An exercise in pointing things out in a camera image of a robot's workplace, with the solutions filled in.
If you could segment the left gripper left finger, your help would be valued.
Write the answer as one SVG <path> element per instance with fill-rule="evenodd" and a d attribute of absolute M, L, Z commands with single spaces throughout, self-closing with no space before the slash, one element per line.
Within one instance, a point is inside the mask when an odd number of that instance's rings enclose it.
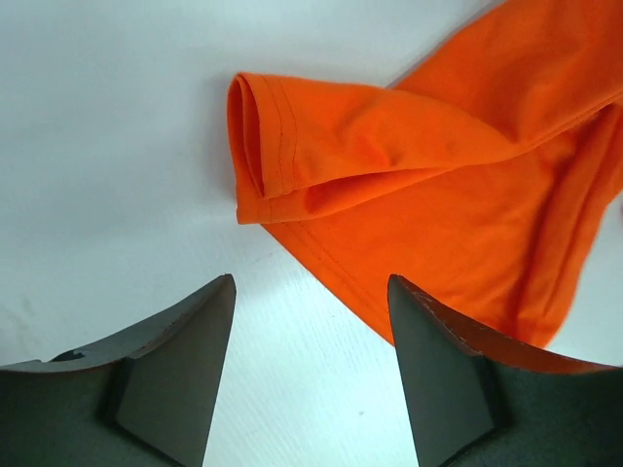
<path fill-rule="evenodd" d="M 200 466 L 233 324 L 221 275 L 109 337 L 1 369 L 5 466 Z"/>

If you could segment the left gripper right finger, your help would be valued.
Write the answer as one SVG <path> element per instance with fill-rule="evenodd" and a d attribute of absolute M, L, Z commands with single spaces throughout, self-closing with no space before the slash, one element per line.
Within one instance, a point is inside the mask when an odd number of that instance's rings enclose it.
<path fill-rule="evenodd" d="M 618 466 L 622 371 L 517 341 L 394 275 L 387 300 L 421 466 Z"/>

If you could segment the orange t shirt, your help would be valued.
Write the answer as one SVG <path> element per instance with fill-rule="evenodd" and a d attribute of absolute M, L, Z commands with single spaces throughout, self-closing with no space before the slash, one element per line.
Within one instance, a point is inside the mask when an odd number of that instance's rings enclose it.
<path fill-rule="evenodd" d="M 397 274 L 537 347 L 622 190 L 622 5 L 507 1 L 392 88 L 240 73 L 238 220 L 392 336 Z"/>

